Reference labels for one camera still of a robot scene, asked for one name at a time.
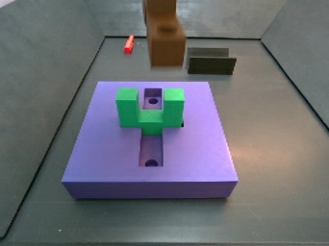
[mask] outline hole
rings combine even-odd
[[[146,166],[158,166],[158,161],[154,159],[147,160]]]
[[[158,99],[156,99],[156,98],[150,98],[150,99],[148,99],[148,102],[150,102],[151,104],[156,104],[156,103],[158,103]]]
[[[174,24],[160,24],[158,26],[158,31],[165,32],[165,33],[173,33],[177,31],[177,29],[178,29],[178,27]]]

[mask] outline purple platform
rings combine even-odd
[[[163,129],[163,166],[139,165],[138,128],[119,128],[115,94],[181,87],[183,127]],[[75,198],[227,197],[238,182],[207,82],[99,82],[62,183]]]

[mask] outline small red stick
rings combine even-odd
[[[134,48],[134,36],[131,35],[126,41],[123,52],[124,54],[131,54]]]

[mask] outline brown block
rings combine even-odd
[[[186,35],[177,17],[177,0],[144,0],[151,66],[182,66]]]

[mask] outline green block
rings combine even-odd
[[[139,90],[136,88],[120,88],[115,102],[120,127],[136,127],[139,122]]]
[[[185,96],[182,88],[165,89],[163,127],[181,127]]]
[[[163,111],[140,110],[139,127],[142,127],[142,135],[162,135]]]
[[[162,135],[163,127],[181,127],[185,103],[181,88],[165,88],[163,110],[139,109],[136,88],[120,88],[115,102],[120,127],[140,127],[143,135]]]

